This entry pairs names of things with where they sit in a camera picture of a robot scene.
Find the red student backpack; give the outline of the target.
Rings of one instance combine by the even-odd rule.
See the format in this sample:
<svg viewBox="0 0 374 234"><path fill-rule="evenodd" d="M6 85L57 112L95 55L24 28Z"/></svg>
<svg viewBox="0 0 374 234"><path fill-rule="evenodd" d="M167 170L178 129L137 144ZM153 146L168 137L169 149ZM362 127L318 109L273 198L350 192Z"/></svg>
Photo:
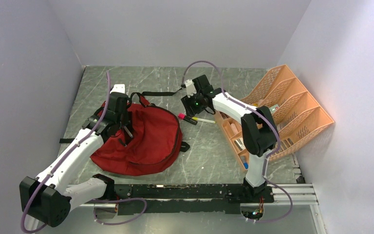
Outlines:
<svg viewBox="0 0 374 234"><path fill-rule="evenodd" d="M171 166L181 152L190 149L183 141L180 123L171 111L150 103L147 96L172 96L173 92L137 92L138 103L128 101L128 134L123 123L107 132L106 143L90 159L106 172L143 176Z"/></svg>

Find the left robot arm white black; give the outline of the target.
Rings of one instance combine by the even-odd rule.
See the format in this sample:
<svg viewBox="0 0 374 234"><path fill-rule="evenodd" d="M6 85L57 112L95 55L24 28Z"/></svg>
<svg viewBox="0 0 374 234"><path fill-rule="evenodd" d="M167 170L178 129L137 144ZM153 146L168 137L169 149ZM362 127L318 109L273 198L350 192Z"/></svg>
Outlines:
<svg viewBox="0 0 374 234"><path fill-rule="evenodd" d="M66 150L48 168L35 178L27 176L21 181L21 227L26 233L27 215L44 225L56 227L70 211L88 201L116 198L114 182L107 176L94 175L78 185L69 185L69 182L96 150L130 123L128 99L123 85L114 86L101 116L89 117Z"/></svg>

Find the orange plastic desk organizer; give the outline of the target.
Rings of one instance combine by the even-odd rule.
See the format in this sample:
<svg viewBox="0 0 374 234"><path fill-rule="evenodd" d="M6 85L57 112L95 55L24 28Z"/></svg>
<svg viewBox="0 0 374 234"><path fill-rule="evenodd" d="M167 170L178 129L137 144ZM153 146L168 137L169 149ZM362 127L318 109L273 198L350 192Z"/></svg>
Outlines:
<svg viewBox="0 0 374 234"><path fill-rule="evenodd" d="M272 114L281 139L274 161L295 153L334 123L287 65L267 71L242 101L256 107L275 107Z"/></svg>

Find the blue glue stick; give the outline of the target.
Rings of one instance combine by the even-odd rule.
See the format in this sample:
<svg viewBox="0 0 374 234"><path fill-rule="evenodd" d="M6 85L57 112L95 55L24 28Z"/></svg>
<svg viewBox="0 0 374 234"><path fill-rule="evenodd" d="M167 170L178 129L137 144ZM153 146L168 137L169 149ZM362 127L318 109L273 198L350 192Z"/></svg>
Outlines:
<svg viewBox="0 0 374 234"><path fill-rule="evenodd" d="M243 155L241 155L241 156L240 156L240 159L241 159L241 161L242 161L242 164L243 164L244 169L247 170L247 169L248 169L248 163L247 163L247 161L246 161L246 157L243 156Z"/></svg>

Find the pink eraser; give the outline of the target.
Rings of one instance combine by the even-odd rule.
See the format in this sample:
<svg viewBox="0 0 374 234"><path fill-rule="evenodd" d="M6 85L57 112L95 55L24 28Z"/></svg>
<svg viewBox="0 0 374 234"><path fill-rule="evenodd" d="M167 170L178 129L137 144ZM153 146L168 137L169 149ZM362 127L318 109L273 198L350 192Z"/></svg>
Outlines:
<svg viewBox="0 0 374 234"><path fill-rule="evenodd" d="M233 132L234 135L239 132L235 123L231 123L230 126L231 126L231 129L232 129L232 132Z"/></svg>

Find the white stapler in organizer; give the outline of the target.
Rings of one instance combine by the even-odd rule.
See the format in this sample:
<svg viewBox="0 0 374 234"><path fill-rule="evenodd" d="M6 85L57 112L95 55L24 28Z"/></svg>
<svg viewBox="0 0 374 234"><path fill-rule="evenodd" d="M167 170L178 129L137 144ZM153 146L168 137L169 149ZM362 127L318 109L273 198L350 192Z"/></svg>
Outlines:
<svg viewBox="0 0 374 234"><path fill-rule="evenodd" d="M235 145L237 146L238 150L239 151L243 151L246 149L245 145L244 145L244 142L243 142L243 139L240 137L236 140L234 140L234 143Z"/></svg>

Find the white green ruler case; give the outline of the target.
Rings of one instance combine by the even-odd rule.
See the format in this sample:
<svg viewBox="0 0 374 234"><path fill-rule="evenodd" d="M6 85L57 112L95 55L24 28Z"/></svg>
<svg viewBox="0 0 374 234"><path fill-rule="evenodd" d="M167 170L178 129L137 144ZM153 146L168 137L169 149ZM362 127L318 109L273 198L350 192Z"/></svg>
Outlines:
<svg viewBox="0 0 374 234"><path fill-rule="evenodd" d="M278 110L278 108L279 108L279 105L275 104L275 105L271 106L269 108L269 110L270 110L271 114L273 114L273 113L275 113Z"/></svg>

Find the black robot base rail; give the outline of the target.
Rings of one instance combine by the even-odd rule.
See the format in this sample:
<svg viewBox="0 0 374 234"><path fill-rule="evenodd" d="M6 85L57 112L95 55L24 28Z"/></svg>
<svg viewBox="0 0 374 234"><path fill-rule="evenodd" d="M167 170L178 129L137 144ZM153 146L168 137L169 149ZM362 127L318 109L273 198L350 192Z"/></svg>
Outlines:
<svg viewBox="0 0 374 234"><path fill-rule="evenodd" d="M223 212L242 214L259 219L265 205L315 205L318 203L314 189L294 184L289 188L273 185L253 193L244 184L115 184L116 198L93 199L86 203L116 204L119 215L145 213L200 213Z"/></svg>

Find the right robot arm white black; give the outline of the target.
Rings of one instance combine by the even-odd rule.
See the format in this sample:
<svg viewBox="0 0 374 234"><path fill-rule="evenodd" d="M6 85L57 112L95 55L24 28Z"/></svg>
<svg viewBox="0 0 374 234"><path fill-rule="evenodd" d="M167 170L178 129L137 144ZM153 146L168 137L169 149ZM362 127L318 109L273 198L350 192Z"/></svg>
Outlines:
<svg viewBox="0 0 374 234"><path fill-rule="evenodd" d="M244 182L253 193L261 192L267 185L267 158L280 140L269 108L245 104L224 89L213 88L205 75L182 81L181 87L187 92L181 99L187 116L194 117L209 108L241 125L243 143L249 153Z"/></svg>

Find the yellow white marker pen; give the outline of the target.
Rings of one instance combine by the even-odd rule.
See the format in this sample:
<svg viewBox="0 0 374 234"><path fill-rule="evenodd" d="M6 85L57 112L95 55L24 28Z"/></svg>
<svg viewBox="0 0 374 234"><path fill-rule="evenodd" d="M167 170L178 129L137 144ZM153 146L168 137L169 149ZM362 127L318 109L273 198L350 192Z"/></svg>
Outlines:
<svg viewBox="0 0 374 234"><path fill-rule="evenodd" d="M203 119L203 118L198 118L198 117L192 117L192 119L195 121L200 121L200 122L206 122L206 123L212 123L212 124L216 123L216 121L214 120Z"/></svg>

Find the pink black highlighter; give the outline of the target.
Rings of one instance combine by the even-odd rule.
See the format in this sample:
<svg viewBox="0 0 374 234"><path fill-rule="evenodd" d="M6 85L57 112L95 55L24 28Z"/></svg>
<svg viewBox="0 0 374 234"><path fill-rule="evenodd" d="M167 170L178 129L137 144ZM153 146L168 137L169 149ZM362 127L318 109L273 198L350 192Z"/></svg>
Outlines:
<svg viewBox="0 0 374 234"><path fill-rule="evenodd" d="M182 114L182 113L179 113L178 114L178 118L181 119L181 120L184 120L190 124L193 124L193 125L197 125L198 124L198 121L194 120L192 117L189 117L185 114Z"/></svg>

